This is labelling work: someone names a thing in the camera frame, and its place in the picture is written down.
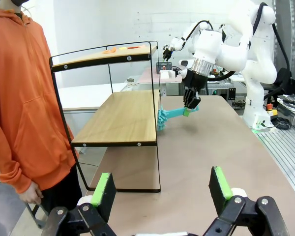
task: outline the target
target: hoodie pocket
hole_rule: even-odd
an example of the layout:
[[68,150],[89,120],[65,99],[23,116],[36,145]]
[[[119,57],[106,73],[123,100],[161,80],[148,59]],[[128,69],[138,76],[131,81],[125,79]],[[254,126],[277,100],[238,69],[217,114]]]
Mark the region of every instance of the hoodie pocket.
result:
[[54,171],[67,154],[66,145],[51,122],[41,97],[23,105],[13,151],[15,160],[29,178]]

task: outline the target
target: black metal frame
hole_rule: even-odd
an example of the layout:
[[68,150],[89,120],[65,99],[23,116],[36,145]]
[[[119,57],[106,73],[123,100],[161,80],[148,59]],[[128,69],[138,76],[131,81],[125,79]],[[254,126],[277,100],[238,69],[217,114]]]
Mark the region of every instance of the black metal frame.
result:
[[[159,157],[158,157],[158,143],[157,143],[157,120],[156,120],[156,112],[155,112],[155,99],[154,99],[154,85],[153,85],[153,65],[152,65],[152,48],[151,48],[151,42],[156,42],[156,49],[157,49],[157,57],[158,57],[158,42],[157,41],[140,41],[140,42],[131,42],[131,43],[121,43],[121,44],[111,44],[111,45],[106,45],[106,46],[101,46],[101,47],[95,47],[95,48],[88,48],[88,49],[83,49],[83,50],[78,50],[74,52],[69,52],[69,53],[64,53],[64,54],[59,54],[53,57],[50,57],[49,59],[49,66],[50,66],[50,71],[51,71],[51,76],[53,79],[53,85],[54,85],[54,90],[57,98],[57,103],[62,119],[62,123],[65,129],[65,133],[67,135],[67,139],[70,143],[71,146],[71,151],[73,153],[74,160],[76,162],[77,168],[79,170],[79,173],[81,175],[82,181],[84,186],[86,187],[87,190],[89,191],[94,191],[95,188],[89,187],[88,183],[85,180],[84,174],[82,172],[78,157],[76,155],[74,147],[137,147],[137,146],[156,146],[156,152],[157,152],[157,167],[158,167],[158,179],[159,179],[159,189],[117,189],[118,192],[133,192],[133,193],[142,193],[142,192],[147,192],[147,193],[158,193],[161,191],[161,179],[160,179],[160,172],[159,172]],[[149,54],[142,54],[142,55],[128,55],[128,56],[121,56],[121,57],[112,57],[112,58],[103,58],[103,59],[94,59],[94,60],[86,60],[86,61],[79,61],[75,63],[68,63],[68,64],[62,64],[59,66],[54,66],[53,64],[53,58],[63,56],[63,55],[68,55],[72,53],[77,53],[77,52],[83,52],[83,51],[88,51],[88,50],[93,50],[93,49],[100,49],[100,48],[105,48],[107,49],[108,47],[113,47],[113,46],[121,46],[121,45],[129,45],[129,44],[138,44],[138,43],[148,43],[149,44]],[[58,91],[58,86],[57,86],[57,81],[56,81],[56,72],[61,72],[61,71],[66,71],[70,69],[77,69],[77,68],[83,68],[83,67],[89,67],[89,66],[96,66],[96,65],[108,65],[108,70],[109,70],[109,78],[110,78],[110,84],[111,84],[111,89],[113,91],[113,84],[112,84],[112,77],[111,77],[111,72],[110,72],[110,64],[116,64],[116,63],[123,63],[123,62],[135,62],[135,61],[150,61],[150,68],[151,68],[151,84],[152,84],[152,96],[153,96],[153,111],[154,111],[154,120],[155,120],[155,132],[156,132],[156,141],[155,142],[129,142],[129,143],[105,143],[105,144],[91,144],[91,143],[77,143],[73,144],[72,139],[70,136],[69,128],[68,125],[65,121],[64,117],[64,112],[62,108],[62,104],[60,101],[60,96],[59,96],[59,91]]]

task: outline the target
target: wooden shelf board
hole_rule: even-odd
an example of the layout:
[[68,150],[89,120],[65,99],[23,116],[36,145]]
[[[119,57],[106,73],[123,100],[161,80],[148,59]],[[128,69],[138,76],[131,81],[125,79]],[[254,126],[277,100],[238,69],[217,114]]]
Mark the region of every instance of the wooden shelf board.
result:
[[[151,47],[151,54],[156,51],[157,47],[152,46]],[[149,47],[141,47],[141,48],[133,48],[133,49],[117,49],[115,53],[108,53],[104,54],[103,52],[99,53],[93,53],[87,56],[79,57],[74,60],[67,61],[65,63],[60,63],[53,65],[52,67],[58,67],[58,66],[63,66],[63,65],[70,65],[70,64],[75,64],[79,62],[84,62],[84,61],[90,61],[90,60],[98,60],[98,59],[108,59],[108,58],[116,58],[116,57],[124,57],[124,56],[137,56],[137,55],[148,55],[150,54]]]
[[[156,120],[159,90],[154,90]],[[72,144],[156,142],[152,90],[114,92]]]

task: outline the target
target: orange hoodie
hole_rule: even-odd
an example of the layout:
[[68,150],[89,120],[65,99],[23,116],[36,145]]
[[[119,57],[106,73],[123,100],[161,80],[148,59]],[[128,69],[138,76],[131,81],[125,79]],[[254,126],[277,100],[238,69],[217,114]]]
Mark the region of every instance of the orange hoodie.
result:
[[61,121],[42,27],[0,10],[0,180],[41,190],[75,164]]

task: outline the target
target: person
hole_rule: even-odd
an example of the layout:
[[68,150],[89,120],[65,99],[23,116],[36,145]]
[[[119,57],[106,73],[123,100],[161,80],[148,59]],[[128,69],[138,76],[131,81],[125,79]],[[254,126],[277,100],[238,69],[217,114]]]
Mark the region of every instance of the person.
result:
[[0,180],[26,203],[70,210],[82,193],[43,29],[21,12],[27,1],[0,0]]

